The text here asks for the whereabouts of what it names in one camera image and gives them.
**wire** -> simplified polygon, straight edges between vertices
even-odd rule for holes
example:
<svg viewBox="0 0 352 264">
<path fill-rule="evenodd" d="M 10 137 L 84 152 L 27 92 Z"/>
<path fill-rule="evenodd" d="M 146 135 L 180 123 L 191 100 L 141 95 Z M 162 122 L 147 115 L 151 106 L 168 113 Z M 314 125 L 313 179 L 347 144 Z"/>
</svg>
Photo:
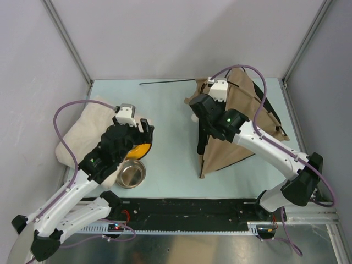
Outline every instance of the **wire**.
<svg viewBox="0 0 352 264">
<path fill-rule="evenodd" d="M 286 154 L 288 154 L 290 157 L 294 158 L 295 160 L 297 160 L 298 162 L 302 163 L 304 166 L 307 166 L 308 168 L 310 168 L 321 180 L 322 182 L 325 184 L 325 186 L 327 187 L 327 189 L 329 190 L 330 194 L 331 194 L 331 197 L 332 197 L 332 203 L 328 204 L 328 205 L 325 205 L 323 203 L 320 203 L 316 200 L 313 200 L 311 199 L 310 201 L 317 204 L 317 205 L 320 205 L 320 206 L 323 206 L 323 207 L 333 207 L 336 203 L 336 196 L 335 196 L 335 193 L 332 189 L 332 187 L 329 185 L 329 183 L 327 182 L 327 180 L 325 179 L 325 177 L 316 169 L 314 168 L 311 164 L 307 163 L 306 161 L 304 161 L 303 159 L 301 159 L 300 157 L 298 157 L 298 155 L 292 153 L 291 151 L 287 150 L 286 148 L 282 147 L 281 145 L 277 144 L 276 142 L 274 142 L 273 140 L 267 138 L 266 136 L 263 136 L 262 133 L 259 131 L 258 129 L 258 126 L 257 126 L 257 119 L 258 119 L 258 116 L 259 116 L 259 113 L 261 112 L 261 110 L 263 109 L 263 105 L 264 105 L 264 102 L 265 102 L 265 99 L 266 99 L 266 94 L 267 94 L 267 86 L 266 86 L 266 82 L 265 82 L 265 78 L 264 76 L 261 74 L 260 71 L 258 71 L 256 68 L 252 67 L 252 66 L 249 66 L 249 65 L 242 65 L 242 64 L 237 64 L 237 65 L 233 65 L 233 66 L 229 66 L 225 69 L 222 69 L 221 71 L 219 71 L 218 73 L 216 73 L 212 78 L 211 80 L 213 80 L 214 78 L 216 78 L 217 76 L 219 76 L 220 74 L 222 74 L 223 72 L 226 72 L 227 70 L 230 70 L 230 69 L 235 69 L 235 68 L 248 68 L 248 69 L 251 69 L 253 71 L 255 71 L 261 81 L 263 82 L 263 98 L 262 98 L 262 101 L 259 105 L 259 108 L 257 110 L 257 112 L 255 113 L 254 115 L 254 118 L 253 118 L 253 129 L 254 131 L 259 135 L 261 136 L 262 139 L 264 139 L 265 141 L 269 142 L 271 145 L 275 146 L 276 148 L 282 150 L 283 152 L 285 152 Z M 282 220 L 282 226 L 285 230 L 285 233 L 286 233 L 286 236 L 288 238 L 287 239 L 284 239 L 284 238 L 276 238 L 276 240 L 280 240 L 280 241 L 284 241 L 284 242 L 287 242 L 289 243 L 292 248 L 294 249 L 294 251 L 297 253 L 297 255 L 299 256 L 303 256 L 303 253 L 302 251 L 295 245 L 293 244 L 292 240 L 291 240 L 291 237 L 289 236 L 289 233 L 287 231 L 287 228 L 286 228 L 286 225 L 285 225 L 285 221 L 284 221 L 284 208 L 282 207 L 281 208 L 281 220 Z"/>
<path fill-rule="evenodd" d="M 81 245 L 84 242 L 87 242 L 87 241 L 89 241 L 91 239 L 96 239 L 96 238 L 106 238 L 106 239 L 108 239 L 108 241 L 113 240 L 113 241 L 116 241 L 116 242 L 126 242 L 126 241 L 130 241 L 130 240 L 134 239 L 137 236 L 136 235 L 136 231 L 133 230 L 128 225 L 120 224 L 120 223 L 117 223 L 117 222 L 114 222 L 114 221 L 110 221 L 110 220 L 107 220 L 107 219 L 101 219 L 101 220 L 102 221 L 106 221 L 106 222 L 110 222 L 110 223 L 114 223 L 114 224 L 118 224 L 119 226 L 122 226 L 125 229 L 130 230 L 133 233 L 133 236 L 131 238 L 126 238 L 126 239 L 116 239 L 116 238 L 111 238 L 111 237 L 105 236 L 105 235 L 93 235 L 93 236 L 90 236 L 90 237 L 88 237 L 86 239 L 83 239 L 83 240 L 81 240 L 81 241 L 79 241 L 77 243 L 74 243 L 74 244 L 71 244 L 71 245 L 67 245 L 67 246 L 61 246 L 60 248 L 61 249 L 70 249 L 70 248 L 73 248 L 75 246 Z"/>
<path fill-rule="evenodd" d="M 78 162 L 77 159 L 75 157 L 75 155 L 73 154 L 72 150 L 69 148 L 69 146 L 66 144 L 65 140 L 63 139 L 58 127 L 57 127 L 57 117 L 59 115 L 59 113 L 65 109 L 68 106 L 72 106 L 72 105 L 76 105 L 78 103 L 97 103 L 99 105 L 103 105 L 106 106 L 110 109 L 113 109 L 115 111 L 115 106 L 111 106 L 110 104 L 104 103 L 104 102 L 100 102 L 100 101 L 96 101 L 96 100 L 78 100 L 78 101 L 73 101 L 73 102 L 69 102 L 64 104 L 63 106 L 61 106 L 59 109 L 57 109 L 54 118 L 53 118 L 53 124 L 54 124 L 54 129 L 55 132 L 57 134 L 57 136 L 60 139 L 60 142 L 62 143 L 62 145 L 64 145 L 64 147 L 66 148 L 66 150 L 68 151 L 68 153 L 71 155 L 72 159 L 73 159 L 73 163 L 75 166 L 75 171 L 73 173 L 73 177 L 71 179 L 71 182 L 67 185 L 67 188 L 69 189 L 75 182 L 75 179 L 77 177 L 77 172 L 78 172 Z M 55 199 L 53 199 L 53 201 L 51 203 L 48 204 L 48 206 L 46 206 L 36 217 L 36 218 L 40 218 L 41 216 L 43 216 L 58 200 L 60 200 L 60 198 L 62 196 L 64 196 L 64 194 L 66 193 L 66 190 L 63 190 Z"/>
<path fill-rule="evenodd" d="M 125 213 L 127 215 L 126 223 L 130 222 L 130 213 L 127 210 L 122 210 L 121 213 Z"/>
<path fill-rule="evenodd" d="M 233 82 L 231 82 L 231 81 L 227 81 L 227 83 L 228 83 L 228 84 L 231 84 L 231 85 L 233 85 L 233 86 L 236 86 L 236 87 L 240 87 L 239 85 L 234 84 L 234 83 L 233 83 Z"/>
<path fill-rule="evenodd" d="M 195 81 L 195 79 L 184 79 L 184 80 L 174 80 L 174 81 L 151 81 L 151 82 L 141 82 L 142 84 L 165 84 L 165 83 L 177 83 L 179 81 Z"/>
<path fill-rule="evenodd" d="M 229 75 L 229 73 L 231 72 L 232 69 L 229 69 L 225 75 L 225 78 L 227 78 L 227 75 Z"/>
</svg>

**table surface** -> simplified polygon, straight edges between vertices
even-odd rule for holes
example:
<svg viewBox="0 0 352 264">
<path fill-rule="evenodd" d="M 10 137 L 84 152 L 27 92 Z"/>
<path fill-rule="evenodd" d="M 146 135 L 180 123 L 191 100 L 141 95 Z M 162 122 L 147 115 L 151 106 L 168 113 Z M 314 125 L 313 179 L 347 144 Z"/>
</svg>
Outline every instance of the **table surface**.
<svg viewBox="0 0 352 264">
<path fill-rule="evenodd" d="M 146 178 L 135 189 L 111 188 L 120 197 L 245 198 L 257 197 L 285 178 L 274 166 L 254 155 L 199 179 L 196 153 L 198 124 L 192 122 L 191 108 L 184 103 L 195 89 L 194 81 L 139 85 L 152 80 L 96 80 L 90 98 L 104 97 L 113 105 L 132 103 L 136 114 L 147 117 L 155 126 L 153 145 L 141 160 Z M 262 88 L 260 79 L 253 79 Z M 267 96 L 290 137 L 285 141 L 298 150 L 298 143 L 278 79 L 268 78 Z M 86 197 L 98 197 L 101 186 Z"/>
<path fill-rule="evenodd" d="M 244 235 L 137 235 L 127 243 L 92 239 L 80 246 L 59 249 L 47 264 L 337 264 L 326 225 L 288 225 L 299 257 L 281 241 L 265 241 Z M 74 234 L 65 245 L 92 235 Z M 282 226 L 276 237 L 286 238 Z"/>
</svg>

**white wall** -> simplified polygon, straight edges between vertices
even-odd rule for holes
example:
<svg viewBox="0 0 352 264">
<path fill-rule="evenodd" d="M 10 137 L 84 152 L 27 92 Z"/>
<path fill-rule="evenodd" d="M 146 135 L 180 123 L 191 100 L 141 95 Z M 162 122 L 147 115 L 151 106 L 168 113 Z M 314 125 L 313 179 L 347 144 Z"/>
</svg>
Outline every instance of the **white wall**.
<svg viewBox="0 0 352 264">
<path fill-rule="evenodd" d="M 82 99 L 86 85 L 39 0 L 2 2 L 0 9 L 0 263 L 17 234 L 11 220 L 43 204 L 64 167 L 54 155 L 56 109 Z M 81 107 L 59 117 L 66 131 Z"/>
<path fill-rule="evenodd" d="M 322 0 L 53 0 L 93 79 L 281 78 Z"/>
<path fill-rule="evenodd" d="M 352 2 L 333 5 L 288 81 L 307 147 L 324 157 L 323 174 L 352 246 Z"/>
</svg>

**brown paper bag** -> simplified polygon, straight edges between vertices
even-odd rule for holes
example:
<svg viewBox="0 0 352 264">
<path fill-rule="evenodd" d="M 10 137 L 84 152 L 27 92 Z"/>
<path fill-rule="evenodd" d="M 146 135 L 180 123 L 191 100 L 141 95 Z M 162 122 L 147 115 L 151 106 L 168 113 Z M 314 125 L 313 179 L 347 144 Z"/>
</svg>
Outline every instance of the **brown paper bag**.
<svg viewBox="0 0 352 264">
<path fill-rule="evenodd" d="M 209 93 L 206 79 L 198 79 L 197 90 L 190 97 L 185 99 L 188 104 L 192 98 L 201 94 Z M 248 77 L 245 71 L 234 69 L 228 77 L 229 89 L 227 93 L 226 110 L 234 108 L 253 120 L 259 104 L 263 97 L 260 88 Z M 289 137 L 281 127 L 281 121 L 268 99 L 264 102 L 264 108 L 258 116 L 258 126 L 274 138 L 283 141 Z M 201 172 L 200 178 L 206 173 L 217 171 L 229 165 L 235 164 L 253 155 L 244 147 L 237 146 L 228 141 L 214 139 L 207 135 L 202 125 L 199 124 L 199 140 L 197 153 L 200 155 Z"/>
</svg>

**folded cloth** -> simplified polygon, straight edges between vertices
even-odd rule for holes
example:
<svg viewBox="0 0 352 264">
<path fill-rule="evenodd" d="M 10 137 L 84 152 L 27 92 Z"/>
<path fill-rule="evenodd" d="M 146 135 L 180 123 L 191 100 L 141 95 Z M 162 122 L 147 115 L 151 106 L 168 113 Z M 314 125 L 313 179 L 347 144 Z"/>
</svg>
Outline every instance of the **folded cloth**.
<svg viewBox="0 0 352 264">
<path fill-rule="evenodd" d="M 96 96 L 94 100 L 108 103 L 101 96 Z M 97 103 L 87 104 L 80 118 L 63 137 L 78 163 L 98 145 L 101 135 L 113 124 L 114 115 L 114 111 L 106 106 Z M 60 163 L 74 168 L 73 159 L 61 142 L 56 147 L 55 154 Z M 117 174 L 118 171 L 115 171 L 102 185 L 110 188 Z"/>
</svg>

